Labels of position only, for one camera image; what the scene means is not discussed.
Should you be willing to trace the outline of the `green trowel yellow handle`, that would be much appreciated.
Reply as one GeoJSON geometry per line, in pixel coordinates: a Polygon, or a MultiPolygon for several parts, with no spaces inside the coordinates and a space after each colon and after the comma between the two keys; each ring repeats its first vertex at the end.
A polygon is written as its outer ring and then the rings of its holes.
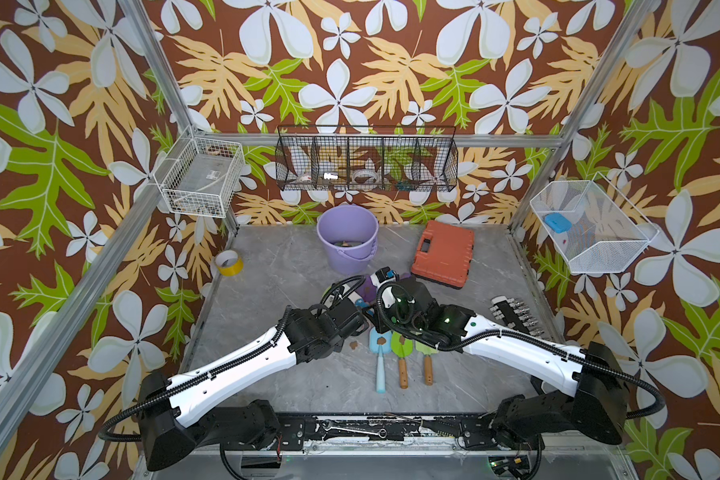
{"type": "Polygon", "coordinates": [[[357,293],[352,292],[347,296],[347,298],[354,304],[354,305],[360,305],[364,302],[363,298],[357,293]]]}

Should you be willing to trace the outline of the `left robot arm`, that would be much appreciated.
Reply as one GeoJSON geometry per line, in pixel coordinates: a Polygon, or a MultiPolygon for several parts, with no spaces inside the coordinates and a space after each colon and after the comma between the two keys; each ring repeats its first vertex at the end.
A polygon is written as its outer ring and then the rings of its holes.
{"type": "Polygon", "coordinates": [[[298,364],[323,359],[369,324],[368,309],[344,298],[332,306],[285,309],[277,324],[248,345],[184,374],[149,376],[139,402],[108,419],[98,433],[111,443],[139,443],[150,471],[168,468],[197,448],[237,444],[261,449],[280,435],[271,404],[224,401],[298,364]]]}

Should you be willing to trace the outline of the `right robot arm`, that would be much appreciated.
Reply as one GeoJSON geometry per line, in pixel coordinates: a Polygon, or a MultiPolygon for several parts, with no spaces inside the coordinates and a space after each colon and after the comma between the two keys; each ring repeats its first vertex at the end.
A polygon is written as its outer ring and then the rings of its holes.
{"type": "Polygon", "coordinates": [[[623,372],[605,345],[581,350],[502,326],[466,307],[438,303],[412,277],[379,286],[374,310],[382,325],[409,340],[497,361],[552,387],[533,398],[503,400],[490,424],[497,442],[538,445],[545,433],[575,430],[618,445],[626,421],[666,404],[657,387],[623,372]]]}

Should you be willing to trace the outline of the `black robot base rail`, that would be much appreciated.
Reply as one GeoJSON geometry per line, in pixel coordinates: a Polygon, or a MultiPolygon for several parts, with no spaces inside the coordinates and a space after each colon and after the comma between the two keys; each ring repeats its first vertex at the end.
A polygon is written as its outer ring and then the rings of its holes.
{"type": "Polygon", "coordinates": [[[372,446],[414,445],[432,440],[466,451],[535,451],[545,448],[541,435],[522,438],[501,429],[494,417],[493,413],[280,413],[280,430],[266,448],[270,451],[304,451],[309,442],[326,443],[333,439],[372,446]]]}

